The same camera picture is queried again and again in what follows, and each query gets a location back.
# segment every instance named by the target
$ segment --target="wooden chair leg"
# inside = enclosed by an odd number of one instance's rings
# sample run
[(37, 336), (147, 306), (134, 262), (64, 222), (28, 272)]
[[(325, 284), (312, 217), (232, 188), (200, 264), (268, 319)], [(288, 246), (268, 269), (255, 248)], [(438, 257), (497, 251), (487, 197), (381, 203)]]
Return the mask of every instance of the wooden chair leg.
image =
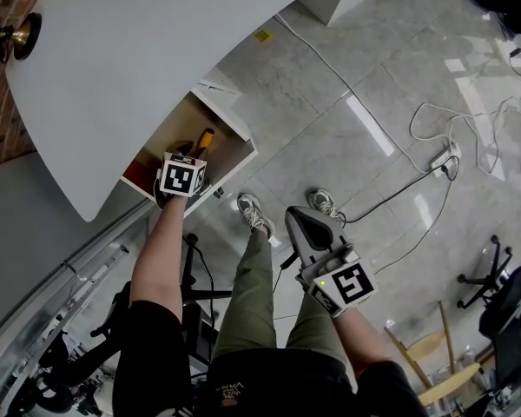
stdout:
[(411, 356), (407, 353), (406, 347), (401, 343), (401, 341), (398, 341), (398, 339), (392, 334), (390, 329), (384, 328), (384, 331), (388, 334), (390, 337), (390, 340), (392, 340), (392, 343), (395, 345), (395, 347), (399, 350), (399, 352), (403, 355), (403, 357), (406, 359), (407, 363), (409, 363), (409, 366), (411, 366), (411, 369), (415, 371), (415, 374), (419, 377), (419, 380), (425, 385), (426, 389), (430, 389), (432, 387), (432, 383), (430, 380), (426, 378), (425, 373), (420, 368), (419, 364), (411, 358)]
[(450, 326), (448, 324), (448, 319), (445, 316), (444, 304), (442, 301), (438, 302), (440, 307), (440, 314), (442, 315), (442, 324), (444, 325), (444, 333), (445, 333), (445, 342), (448, 346), (448, 356), (450, 358), (450, 373), (452, 375), (455, 374), (455, 358), (453, 356), (453, 345), (452, 345), (452, 336), (450, 335)]

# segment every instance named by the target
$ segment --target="yellow sticker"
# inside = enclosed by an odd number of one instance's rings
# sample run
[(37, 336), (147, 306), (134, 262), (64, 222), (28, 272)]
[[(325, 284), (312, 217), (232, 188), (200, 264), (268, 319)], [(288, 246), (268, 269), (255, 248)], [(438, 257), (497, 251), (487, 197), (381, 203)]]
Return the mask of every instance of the yellow sticker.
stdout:
[(270, 40), (272, 37), (272, 32), (270, 31), (262, 30), (254, 34), (254, 38), (256, 38), (261, 43), (268, 42), (268, 40)]

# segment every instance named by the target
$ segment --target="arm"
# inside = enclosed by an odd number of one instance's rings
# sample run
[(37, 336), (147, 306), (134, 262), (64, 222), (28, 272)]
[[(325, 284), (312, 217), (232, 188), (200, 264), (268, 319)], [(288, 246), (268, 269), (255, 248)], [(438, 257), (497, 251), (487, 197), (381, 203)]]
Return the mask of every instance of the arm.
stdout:
[(151, 301), (181, 322), (181, 235), (188, 198), (174, 196), (145, 243), (131, 277), (131, 302)]
[(357, 308), (350, 308), (333, 320), (355, 378), (371, 365), (390, 361), (382, 335), (366, 320)]
[(403, 415), (427, 416), (403, 369), (392, 361), (384, 338), (359, 310), (348, 309), (333, 324), (355, 372), (363, 411), (359, 414), (392, 417), (400, 410)]
[(186, 203), (187, 198), (175, 196), (164, 206), (133, 270), (132, 305), (123, 323), (112, 399), (117, 417), (156, 417), (167, 409), (191, 406), (189, 361), (181, 334), (180, 260)]

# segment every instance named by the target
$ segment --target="white desk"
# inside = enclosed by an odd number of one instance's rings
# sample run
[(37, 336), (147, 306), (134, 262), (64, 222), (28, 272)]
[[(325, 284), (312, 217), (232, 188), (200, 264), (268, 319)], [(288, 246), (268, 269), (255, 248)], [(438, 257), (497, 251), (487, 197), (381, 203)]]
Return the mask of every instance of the white desk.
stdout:
[(178, 102), (292, 1), (38, 0), (36, 47), (9, 62), (7, 77), (36, 148), (83, 219), (95, 218)]

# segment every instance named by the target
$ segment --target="brass fixture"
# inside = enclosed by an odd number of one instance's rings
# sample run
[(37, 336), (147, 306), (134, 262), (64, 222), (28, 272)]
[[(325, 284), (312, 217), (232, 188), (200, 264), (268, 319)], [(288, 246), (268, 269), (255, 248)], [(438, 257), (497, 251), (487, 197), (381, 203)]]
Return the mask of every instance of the brass fixture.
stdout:
[(17, 30), (14, 30), (13, 25), (0, 28), (0, 63), (8, 62), (10, 40), (13, 43), (14, 57), (17, 60), (27, 58), (35, 48), (42, 22), (43, 19), (40, 14), (31, 12), (25, 17)]

